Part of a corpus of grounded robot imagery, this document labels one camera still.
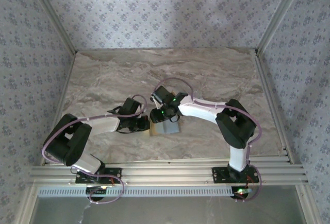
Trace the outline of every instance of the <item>white cable tray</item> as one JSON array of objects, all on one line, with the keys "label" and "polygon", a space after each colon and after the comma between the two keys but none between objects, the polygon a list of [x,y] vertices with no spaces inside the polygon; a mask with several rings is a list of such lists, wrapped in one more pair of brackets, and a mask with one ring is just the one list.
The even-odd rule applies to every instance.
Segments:
[{"label": "white cable tray", "polygon": [[[115,197],[121,187],[108,187],[100,197]],[[128,186],[123,197],[211,197],[233,196],[231,186]],[[40,187],[39,197],[85,197],[85,186]]]}]

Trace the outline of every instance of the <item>blue patterned wallpaper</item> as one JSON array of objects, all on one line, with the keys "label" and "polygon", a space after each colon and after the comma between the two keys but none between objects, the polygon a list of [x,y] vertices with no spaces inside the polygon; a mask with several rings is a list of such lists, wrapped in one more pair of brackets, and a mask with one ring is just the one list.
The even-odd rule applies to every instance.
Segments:
[{"label": "blue patterned wallpaper", "polygon": [[37,0],[0,3],[0,223],[12,223],[40,163],[71,62]]},{"label": "blue patterned wallpaper", "polygon": [[294,0],[264,60],[291,149],[330,223],[330,0]]},{"label": "blue patterned wallpaper", "polygon": [[256,47],[280,0],[50,0],[77,50]]}]

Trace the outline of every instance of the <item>glass panel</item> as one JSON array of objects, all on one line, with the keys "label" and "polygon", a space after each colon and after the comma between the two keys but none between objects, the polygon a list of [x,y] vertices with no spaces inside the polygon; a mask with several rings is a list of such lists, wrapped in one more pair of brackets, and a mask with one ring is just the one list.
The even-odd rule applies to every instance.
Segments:
[{"label": "glass panel", "polygon": [[306,223],[294,186],[265,186],[252,202],[228,197],[121,198],[90,204],[85,197],[39,198],[30,224],[294,224]]}]

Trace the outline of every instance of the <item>gray marble table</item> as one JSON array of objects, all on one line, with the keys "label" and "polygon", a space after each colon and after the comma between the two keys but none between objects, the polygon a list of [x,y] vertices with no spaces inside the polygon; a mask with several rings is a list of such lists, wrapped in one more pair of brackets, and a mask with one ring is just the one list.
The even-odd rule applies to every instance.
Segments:
[{"label": "gray marble table", "polygon": [[[149,98],[163,78],[190,82],[195,97],[210,101],[239,100],[257,118],[262,138],[253,155],[277,155],[281,143],[257,77],[250,49],[203,48],[159,50],[99,50],[78,53],[74,62],[63,114],[93,116],[121,105],[134,94]],[[189,91],[170,80],[168,90]],[[147,113],[154,108],[148,102]],[[194,117],[179,121],[180,133],[149,136],[149,132],[91,136],[86,150],[104,162],[229,157],[217,125]]]}]

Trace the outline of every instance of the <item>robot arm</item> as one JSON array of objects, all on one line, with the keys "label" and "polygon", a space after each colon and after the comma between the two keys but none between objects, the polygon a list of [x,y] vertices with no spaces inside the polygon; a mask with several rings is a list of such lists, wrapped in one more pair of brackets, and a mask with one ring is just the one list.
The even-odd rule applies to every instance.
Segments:
[{"label": "robot arm", "polygon": [[[104,163],[84,151],[88,137],[104,132],[134,133],[148,130],[150,122],[147,116],[122,117],[123,115],[138,113],[139,107],[141,108],[141,103],[132,98],[127,98],[123,106],[108,111],[111,114],[119,114],[121,117],[109,116],[76,122],[59,133],[49,143],[46,151],[66,166],[74,166],[91,174],[96,172],[102,174]],[[72,114],[64,115],[47,137],[46,142],[62,127],[77,119]],[[128,132],[122,132],[123,129],[128,129]]]},{"label": "robot arm", "polygon": [[153,94],[152,100],[156,109],[150,113],[153,123],[171,119],[174,116],[194,116],[218,125],[226,142],[230,145],[230,161],[228,170],[233,178],[240,177],[246,168],[246,144],[254,134],[256,125],[245,115],[223,106],[232,106],[246,112],[244,107],[234,99],[228,103],[211,102],[201,99],[192,100],[186,93],[176,96],[160,86]]}]

